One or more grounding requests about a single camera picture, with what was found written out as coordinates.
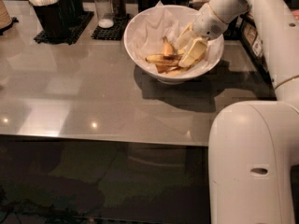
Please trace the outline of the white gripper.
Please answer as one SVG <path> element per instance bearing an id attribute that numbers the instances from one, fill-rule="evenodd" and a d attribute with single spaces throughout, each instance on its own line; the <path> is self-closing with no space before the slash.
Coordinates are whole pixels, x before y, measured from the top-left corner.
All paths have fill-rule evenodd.
<path id="1" fill-rule="evenodd" d="M 203 4 L 197 17 L 184 28 L 176 41 L 176 49 L 185 49 L 178 65 L 189 67 L 205 57 L 207 42 L 203 38 L 197 38 L 198 36 L 214 40 L 227 28 L 228 25 L 218 18 L 209 3 Z"/>

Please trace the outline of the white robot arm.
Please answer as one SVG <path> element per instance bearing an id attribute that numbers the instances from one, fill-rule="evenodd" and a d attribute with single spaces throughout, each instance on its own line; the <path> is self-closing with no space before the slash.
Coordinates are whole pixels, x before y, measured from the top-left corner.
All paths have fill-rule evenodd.
<path id="1" fill-rule="evenodd" d="M 214 39 L 250 11 L 276 95 L 224 108 L 208 141 L 211 224 L 295 224 L 299 160 L 299 26 L 283 0 L 209 0 L 192 33 Z"/>

